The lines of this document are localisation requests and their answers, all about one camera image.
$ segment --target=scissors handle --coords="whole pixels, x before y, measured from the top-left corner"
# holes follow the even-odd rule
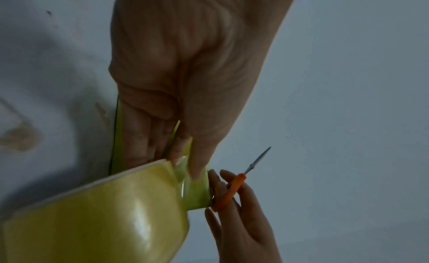
[[[227,190],[227,192],[223,195],[219,202],[215,202],[211,209],[214,212],[218,212],[219,210],[222,210],[224,207],[226,207],[226,205],[232,201],[234,195],[240,189],[241,185],[243,185],[246,178],[247,177],[245,174],[237,175],[230,183],[228,183],[227,187],[229,189]]]

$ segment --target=hand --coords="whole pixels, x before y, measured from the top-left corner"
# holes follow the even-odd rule
[[[168,158],[193,139],[198,178],[230,131],[293,0],[116,0],[109,71],[118,85],[125,164]]]
[[[220,175],[231,182],[235,175],[221,170]],[[227,191],[214,170],[209,172],[214,200],[220,200]],[[231,201],[218,212],[220,224],[210,209],[206,209],[207,223],[216,241],[220,263],[281,263],[271,226],[262,212],[253,190],[244,183],[238,191],[241,206]]]

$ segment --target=white wall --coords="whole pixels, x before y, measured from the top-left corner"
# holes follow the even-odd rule
[[[284,21],[211,162],[240,172],[273,147],[248,183],[284,262],[429,260],[427,2],[305,0]],[[29,152],[1,150],[0,200],[34,181],[36,199],[107,172],[112,127],[95,103],[113,121],[112,4],[0,0],[0,97],[43,136]],[[4,131],[13,116],[0,113]],[[216,262],[202,211],[189,218],[174,262]]]

